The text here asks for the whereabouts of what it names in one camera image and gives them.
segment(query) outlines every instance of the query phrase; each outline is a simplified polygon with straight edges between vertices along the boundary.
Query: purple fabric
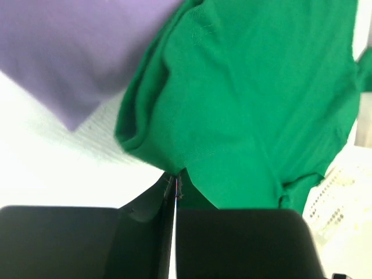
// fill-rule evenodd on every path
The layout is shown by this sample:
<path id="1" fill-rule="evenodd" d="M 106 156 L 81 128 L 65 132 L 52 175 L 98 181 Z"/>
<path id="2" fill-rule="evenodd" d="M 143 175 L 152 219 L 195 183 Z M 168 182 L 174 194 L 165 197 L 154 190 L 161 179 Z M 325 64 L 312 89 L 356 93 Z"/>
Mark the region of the purple fabric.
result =
<path id="1" fill-rule="evenodd" d="M 123 90 L 182 0 L 0 0 L 0 70 L 75 130 Z"/>

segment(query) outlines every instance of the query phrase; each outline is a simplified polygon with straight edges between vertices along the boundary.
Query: green fabric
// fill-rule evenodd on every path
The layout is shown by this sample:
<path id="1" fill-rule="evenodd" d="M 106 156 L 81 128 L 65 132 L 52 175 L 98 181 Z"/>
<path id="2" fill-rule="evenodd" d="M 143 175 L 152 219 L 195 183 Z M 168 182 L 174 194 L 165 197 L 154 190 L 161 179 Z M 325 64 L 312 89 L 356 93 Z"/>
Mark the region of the green fabric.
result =
<path id="1" fill-rule="evenodd" d="M 118 142 L 171 174 L 187 169 L 217 208 L 301 213 L 370 85 L 370 62 L 352 57 L 356 7 L 186 0 L 125 94 Z"/>

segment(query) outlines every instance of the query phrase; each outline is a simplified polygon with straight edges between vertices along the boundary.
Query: purple towel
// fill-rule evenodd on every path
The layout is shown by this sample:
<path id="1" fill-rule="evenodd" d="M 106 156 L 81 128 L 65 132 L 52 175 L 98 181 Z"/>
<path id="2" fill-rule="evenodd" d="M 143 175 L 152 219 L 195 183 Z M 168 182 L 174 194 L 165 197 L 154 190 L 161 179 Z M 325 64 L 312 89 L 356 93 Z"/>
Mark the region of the purple towel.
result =
<path id="1" fill-rule="evenodd" d="M 0 71 L 75 130 L 123 90 L 182 0 L 0 0 Z"/>

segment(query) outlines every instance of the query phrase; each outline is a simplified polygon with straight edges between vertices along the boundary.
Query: green cloth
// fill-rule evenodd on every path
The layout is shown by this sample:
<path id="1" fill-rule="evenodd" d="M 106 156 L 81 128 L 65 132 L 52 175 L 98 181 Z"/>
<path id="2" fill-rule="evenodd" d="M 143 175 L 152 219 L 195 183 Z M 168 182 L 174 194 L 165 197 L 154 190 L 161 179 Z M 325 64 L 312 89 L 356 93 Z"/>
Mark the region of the green cloth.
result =
<path id="1" fill-rule="evenodd" d="M 125 94 L 119 144 L 171 174 L 187 169 L 217 208 L 302 213 L 371 85 L 370 52 L 352 57 L 356 8 L 186 0 Z"/>

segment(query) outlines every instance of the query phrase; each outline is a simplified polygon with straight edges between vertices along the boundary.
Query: garment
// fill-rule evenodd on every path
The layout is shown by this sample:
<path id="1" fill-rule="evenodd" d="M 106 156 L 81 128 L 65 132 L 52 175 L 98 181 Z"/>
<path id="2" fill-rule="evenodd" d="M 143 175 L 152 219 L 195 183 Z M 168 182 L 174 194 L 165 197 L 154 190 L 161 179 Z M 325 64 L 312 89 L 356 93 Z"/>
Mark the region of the garment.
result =
<path id="1" fill-rule="evenodd" d="M 76 129 L 123 90 L 181 0 L 0 0 L 0 71 Z"/>
<path id="2" fill-rule="evenodd" d="M 124 96 L 119 144 L 171 174 L 187 169 L 217 208 L 302 213 L 347 141 L 372 66 L 352 57 L 356 8 L 186 0 Z"/>

